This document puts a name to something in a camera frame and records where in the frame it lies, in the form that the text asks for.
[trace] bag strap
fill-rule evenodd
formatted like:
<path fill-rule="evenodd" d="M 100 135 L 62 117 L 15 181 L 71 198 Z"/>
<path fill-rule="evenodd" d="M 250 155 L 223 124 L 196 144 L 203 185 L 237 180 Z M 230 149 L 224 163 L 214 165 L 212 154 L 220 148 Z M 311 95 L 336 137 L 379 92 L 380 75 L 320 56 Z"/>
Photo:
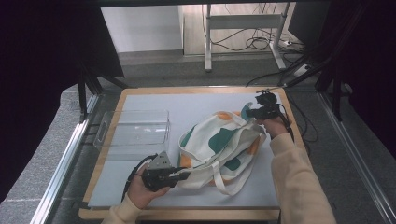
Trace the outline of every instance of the bag strap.
<path fill-rule="evenodd" d="M 254 159 L 249 163 L 249 165 L 245 168 L 245 170 L 242 172 L 238 179 L 238 183 L 233 189 L 226 189 L 223 179 L 221 177 L 220 173 L 220 166 L 219 162 L 216 161 L 212 164 L 213 168 L 213 179 L 215 180 L 216 187 L 222 194 L 226 195 L 231 195 L 234 196 L 236 193 L 238 193 L 242 187 L 244 187 L 245 183 L 247 182 L 248 178 L 250 177 L 250 173 L 253 170 L 253 162 Z"/>

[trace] clear plastic container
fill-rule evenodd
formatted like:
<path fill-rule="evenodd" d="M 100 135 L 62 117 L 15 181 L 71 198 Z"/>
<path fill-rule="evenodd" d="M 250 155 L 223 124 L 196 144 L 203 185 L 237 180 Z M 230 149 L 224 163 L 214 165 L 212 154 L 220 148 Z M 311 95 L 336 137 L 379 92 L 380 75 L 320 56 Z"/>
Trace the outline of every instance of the clear plastic container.
<path fill-rule="evenodd" d="M 107 160 L 142 160 L 167 151 L 169 126 L 166 110 L 106 112 L 93 144 L 108 149 Z"/>

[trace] white wall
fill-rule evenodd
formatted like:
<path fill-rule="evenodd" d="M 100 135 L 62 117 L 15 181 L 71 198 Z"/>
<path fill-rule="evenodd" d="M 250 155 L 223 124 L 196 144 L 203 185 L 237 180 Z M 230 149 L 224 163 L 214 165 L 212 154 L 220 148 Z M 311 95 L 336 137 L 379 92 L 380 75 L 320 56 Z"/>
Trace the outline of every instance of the white wall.
<path fill-rule="evenodd" d="M 179 6 L 103 7 L 117 53 L 182 49 Z"/>

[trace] hand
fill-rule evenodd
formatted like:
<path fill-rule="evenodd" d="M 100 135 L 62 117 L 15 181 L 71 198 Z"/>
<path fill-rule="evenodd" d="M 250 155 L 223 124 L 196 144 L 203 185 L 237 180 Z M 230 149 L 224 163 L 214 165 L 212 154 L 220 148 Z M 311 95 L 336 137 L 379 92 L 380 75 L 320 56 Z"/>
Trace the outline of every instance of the hand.
<path fill-rule="evenodd" d="M 267 131 L 272 138 L 277 137 L 282 133 L 288 133 L 285 124 L 280 117 L 275 119 L 257 119 L 257 124 L 264 125 L 265 131 Z"/>
<path fill-rule="evenodd" d="M 145 184 L 143 183 L 141 175 L 143 171 L 147 168 L 148 164 L 144 164 L 137 171 L 136 175 L 132 179 L 131 186 L 128 189 L 128 197 L 131 199 L 131 202 L 139 209 L 144 209 L 151 200 L 163 196 L 166 192 L 169 191 L 169 187 L 159 189 L 156 192 L 152 192 L 149 189 L 146 189 Z"/>

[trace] white tote bag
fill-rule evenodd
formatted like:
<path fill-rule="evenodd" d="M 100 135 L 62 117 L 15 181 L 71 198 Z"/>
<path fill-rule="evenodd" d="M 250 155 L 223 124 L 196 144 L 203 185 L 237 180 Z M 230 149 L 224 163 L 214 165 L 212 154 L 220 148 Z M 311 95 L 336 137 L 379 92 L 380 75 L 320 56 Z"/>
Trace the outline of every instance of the white tote bag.
<path fill-rule="evenodd" d="M 263 129 L 246 116 L 251 105 L 246 104 L 239 113 L 216 112 L 180 137 L 178 165 L 188 167 L 181 172 L 191 174 L 177 183 L 179 187 L 198 189 L 214 182 L 223 194 L 235 195 L 240 191 L 250 176 L 253 167 L 250 163 L 265 140 Z M 236 179 L 233 189 L 225 187 Z"/>

